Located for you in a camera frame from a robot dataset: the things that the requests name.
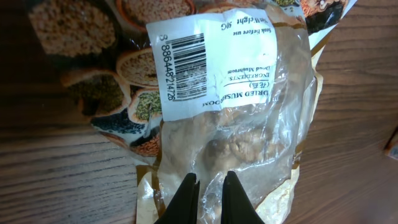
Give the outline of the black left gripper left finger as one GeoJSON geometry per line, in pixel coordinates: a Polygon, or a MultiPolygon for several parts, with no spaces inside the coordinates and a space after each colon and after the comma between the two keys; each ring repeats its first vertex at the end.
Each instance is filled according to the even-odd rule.
{"type": "Polygon", "coordinates": [[[200,181],[194,173],[188,173],[155,224],[196,224],[200,181]]]}

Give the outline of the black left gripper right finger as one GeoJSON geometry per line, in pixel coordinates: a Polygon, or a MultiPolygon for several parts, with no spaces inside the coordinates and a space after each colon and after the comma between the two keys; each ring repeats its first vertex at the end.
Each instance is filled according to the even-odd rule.
{"type": "Polygon", "coordinates": [[[233,171],[223,182],[221,224],[264,224],[233,171]]]}

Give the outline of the dried mushroom pouch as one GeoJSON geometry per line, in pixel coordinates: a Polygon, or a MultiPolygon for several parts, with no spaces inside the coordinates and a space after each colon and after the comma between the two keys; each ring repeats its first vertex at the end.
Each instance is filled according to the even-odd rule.
{"type": "Polygon", "coordinates": [[[221,223],[233,171],[264,223],[289,216],[322,90],[316,72],[350,0],[26,1],[81,114],[136,160],[136,223],[188,173],[197,223],[221,223]]]}

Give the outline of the orange Kleenex tissue pack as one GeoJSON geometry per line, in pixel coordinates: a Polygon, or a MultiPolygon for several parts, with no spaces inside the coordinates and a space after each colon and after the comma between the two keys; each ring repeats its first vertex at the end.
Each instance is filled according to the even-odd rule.
{"type": "Polygon", "coordinates": [[[384,154],[392,159],[398,160],[398,129],[395,128],[387,144],[384,147],[384,154]]]}

